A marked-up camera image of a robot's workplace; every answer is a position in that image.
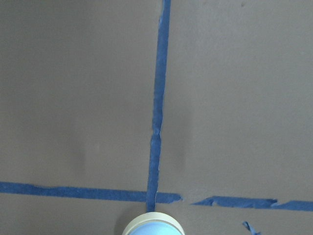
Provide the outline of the blue bell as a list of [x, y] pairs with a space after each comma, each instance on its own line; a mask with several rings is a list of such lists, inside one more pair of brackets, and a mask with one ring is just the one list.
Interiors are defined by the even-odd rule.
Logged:
[[161, 212], [148, 212], [134, 218], [122, 235], [185, 235], [181, 224]]

